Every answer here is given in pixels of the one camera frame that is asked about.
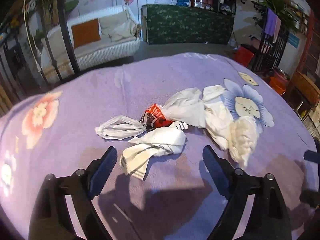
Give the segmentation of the brown stool cushion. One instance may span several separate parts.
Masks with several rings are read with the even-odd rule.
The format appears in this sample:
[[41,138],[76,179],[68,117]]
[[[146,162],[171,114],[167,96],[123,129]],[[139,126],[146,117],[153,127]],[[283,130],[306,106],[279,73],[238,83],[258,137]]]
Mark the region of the brown stool cushion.
[[320,96],[319,88],[309,77],[299,71],[295,71],[293,74],[286,92],[291,95],[294,90],[299,91],[312,107],[318,105]]

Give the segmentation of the red bin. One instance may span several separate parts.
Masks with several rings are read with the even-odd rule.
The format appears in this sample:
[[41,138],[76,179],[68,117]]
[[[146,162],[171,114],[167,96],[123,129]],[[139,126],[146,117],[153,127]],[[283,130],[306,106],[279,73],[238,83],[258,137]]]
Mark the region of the red bin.
[[244,67],[248,67],[255,55],[254,52],[255,48],[253,46],[243,43],[234,54],[233,60]]

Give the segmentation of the red black snack wrapper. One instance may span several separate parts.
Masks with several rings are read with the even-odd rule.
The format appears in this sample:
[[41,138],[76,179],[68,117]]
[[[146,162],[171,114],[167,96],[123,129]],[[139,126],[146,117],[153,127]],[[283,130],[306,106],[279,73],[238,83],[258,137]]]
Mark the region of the red black snack wrapper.
[[156,103],[145,110],[141,116],[140,122],[146,129],[160,128],[170,126],[173,121],[168,120],[162,113],[161,107]]

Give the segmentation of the red ladder shelf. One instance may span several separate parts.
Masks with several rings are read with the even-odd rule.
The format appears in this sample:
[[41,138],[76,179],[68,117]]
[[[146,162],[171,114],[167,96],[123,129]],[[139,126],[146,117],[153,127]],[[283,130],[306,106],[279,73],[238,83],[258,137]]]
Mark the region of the red ladder shelf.
[[319,79],[319,20],[313,11],[309,15],[306,43],[297,69]]

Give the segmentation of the purple towel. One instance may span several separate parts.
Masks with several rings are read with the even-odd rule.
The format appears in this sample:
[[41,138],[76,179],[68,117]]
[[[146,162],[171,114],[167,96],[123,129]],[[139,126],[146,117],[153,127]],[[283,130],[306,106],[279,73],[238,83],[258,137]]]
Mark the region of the purple towel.
[[270,8],[268,8],[266,23],[264,27],[264,33],[267,35],[273,36],[276,28],[276,22],[277,22],[276,14]]

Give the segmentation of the white tissue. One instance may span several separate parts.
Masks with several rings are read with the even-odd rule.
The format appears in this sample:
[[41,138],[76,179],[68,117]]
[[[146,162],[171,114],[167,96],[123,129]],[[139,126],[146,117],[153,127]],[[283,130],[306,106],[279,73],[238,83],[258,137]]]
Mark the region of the white tissue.
[[229,132],[229,155],[234,162],[239,164],[241,169],[245,170],[259,138],[254,118],[251,116],[241,116],[231,122]]

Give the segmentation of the black metal bed frame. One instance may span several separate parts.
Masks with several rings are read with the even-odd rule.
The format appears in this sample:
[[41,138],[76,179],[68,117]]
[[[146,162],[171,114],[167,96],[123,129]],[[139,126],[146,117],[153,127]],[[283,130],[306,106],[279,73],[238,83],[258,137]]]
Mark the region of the black metal bed frame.
[[1,19],[1,93],[13,102],[81,72],[68,18],[78,0],[8,0]]

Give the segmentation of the purple floral bed cover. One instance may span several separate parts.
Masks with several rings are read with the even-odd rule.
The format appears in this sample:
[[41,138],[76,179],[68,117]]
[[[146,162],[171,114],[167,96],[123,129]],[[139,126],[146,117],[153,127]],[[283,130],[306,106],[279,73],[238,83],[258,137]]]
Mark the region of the purple floral bed cover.
[[319,239],[312,135],[220,55],[101,68],[1,118],[1,207],[23,239]]

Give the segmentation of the white paper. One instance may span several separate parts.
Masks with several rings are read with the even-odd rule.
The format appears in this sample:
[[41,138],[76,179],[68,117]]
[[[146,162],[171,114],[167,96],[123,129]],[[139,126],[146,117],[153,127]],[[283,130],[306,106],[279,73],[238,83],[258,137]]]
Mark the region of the white paper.
[[221,85],[208,86],[203,89],[202,97],[206,129],[221,150],[228,149],[229,125],[234,120],[221,99],[225,91]]

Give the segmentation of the green potted plant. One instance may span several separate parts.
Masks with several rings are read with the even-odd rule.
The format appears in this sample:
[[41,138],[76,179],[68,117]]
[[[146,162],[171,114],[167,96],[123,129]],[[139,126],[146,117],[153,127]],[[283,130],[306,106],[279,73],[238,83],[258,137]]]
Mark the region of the green potted plant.
[[263,27],[267,17],[267,10],[271,9],[281,20],[281,25],[293,33],[300,31],[303,11],[297,3],[291,0],[250,0],[260,17],[254,16],[255,25]]

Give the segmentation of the green patterned counter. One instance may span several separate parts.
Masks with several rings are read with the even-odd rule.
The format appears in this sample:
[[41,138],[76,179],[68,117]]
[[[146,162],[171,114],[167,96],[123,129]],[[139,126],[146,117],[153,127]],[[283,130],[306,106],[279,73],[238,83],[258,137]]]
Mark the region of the green patterned counter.
[[227,44],[234,17],[206,9],[146,4],[141,7],[141,22],[147,44]]

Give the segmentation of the black clothes rack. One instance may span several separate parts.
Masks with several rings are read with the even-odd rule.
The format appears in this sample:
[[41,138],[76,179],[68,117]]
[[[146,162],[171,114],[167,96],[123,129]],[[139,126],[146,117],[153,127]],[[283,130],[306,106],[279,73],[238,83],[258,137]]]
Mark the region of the black clothes rack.
[[266,74],[279,66],[289,37],[289,31],[281,25],[279,17],[277,17],[273,36],[265,34],[264,27],[265,24],[262,28],[260,43],[252,65],[254,73]]

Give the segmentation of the white wicker swing sofa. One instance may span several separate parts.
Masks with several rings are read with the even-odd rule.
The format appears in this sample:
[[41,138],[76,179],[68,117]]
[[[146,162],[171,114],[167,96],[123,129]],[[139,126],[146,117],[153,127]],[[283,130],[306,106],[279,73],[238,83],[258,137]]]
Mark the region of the white wicker swing sofa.
[[[139,24],[127,5],[72,18],[67,22],[72,49],[81,71],[134,55],[140,46]],[[74,74],[59,25],[41,40],[41,71],[49,83]]]

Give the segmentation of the white plastic bag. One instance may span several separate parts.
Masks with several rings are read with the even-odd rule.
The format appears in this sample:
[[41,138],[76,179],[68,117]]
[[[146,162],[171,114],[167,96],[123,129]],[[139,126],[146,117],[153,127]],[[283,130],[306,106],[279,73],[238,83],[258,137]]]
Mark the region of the white plastic bag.
[[[171,96],[161,107],[164,116],[173,122],[183,121],[187,125],[205,128],[204,103],[198,88],[187,88]],[[95,133],[106,140],[124,140],[138,136],[148,130],[139,120],[119,115],[95,128]]]

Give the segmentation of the white striped paper bag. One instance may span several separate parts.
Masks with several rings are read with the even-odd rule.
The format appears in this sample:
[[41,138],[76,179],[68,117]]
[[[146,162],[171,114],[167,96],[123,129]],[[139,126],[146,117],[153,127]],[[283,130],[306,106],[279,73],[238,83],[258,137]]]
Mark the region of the white striped paper bag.
[[123,150],[119,165],[125,175],[144,180],[150,158],[180,154],[186,141],[188,125],[175,121],[170,126],[160,127],[142,137],[129,140],[130,147]]

